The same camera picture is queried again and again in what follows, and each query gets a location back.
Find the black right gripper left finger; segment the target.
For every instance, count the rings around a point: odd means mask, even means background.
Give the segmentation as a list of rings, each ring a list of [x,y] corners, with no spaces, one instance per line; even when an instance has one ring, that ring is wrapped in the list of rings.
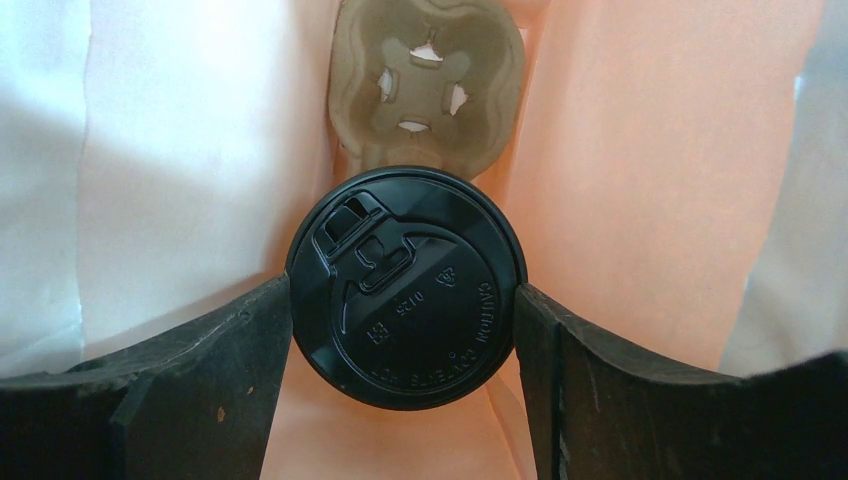
[[[1,383],[5,479],[256,479],[292,338],[290,284],[57,374]]]

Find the pulp cup carrier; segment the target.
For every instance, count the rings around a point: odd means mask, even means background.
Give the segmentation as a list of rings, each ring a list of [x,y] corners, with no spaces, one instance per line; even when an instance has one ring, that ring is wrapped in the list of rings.
[[[525,63],[498,1],[342,2],[327,106],[345,177],[396,165],[479,176],[513,136]]]

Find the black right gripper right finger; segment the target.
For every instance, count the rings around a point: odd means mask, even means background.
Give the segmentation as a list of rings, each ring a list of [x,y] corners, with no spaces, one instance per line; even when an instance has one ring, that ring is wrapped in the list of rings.
[[[843,479],[847,355],[750,377],[647,350],[517,289],[514,340],[541,479]]]

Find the black plastic cup lid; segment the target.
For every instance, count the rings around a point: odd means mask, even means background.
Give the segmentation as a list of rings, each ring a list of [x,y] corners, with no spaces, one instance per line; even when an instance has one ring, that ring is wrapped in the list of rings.
[[[287,255],[293,335],[327,383],[367,405],[440,407],[485,384],[514,347],[517,235],[472,183],[382,167],[326,193]]]

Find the orange paper bag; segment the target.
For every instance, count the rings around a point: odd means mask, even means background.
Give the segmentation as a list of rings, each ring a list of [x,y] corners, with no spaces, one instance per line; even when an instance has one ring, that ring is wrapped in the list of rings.
[[[327,106],[342,2],[2,3],[1,383],[289,280],[356,176]],[[846,3],[498,2],[518,118],[455,176],[514,229],[518,288],[732,377],[847,355]],[[327,383],[292,321],[256,479],[541,479],[515,340],[469,395],[396,411]]]

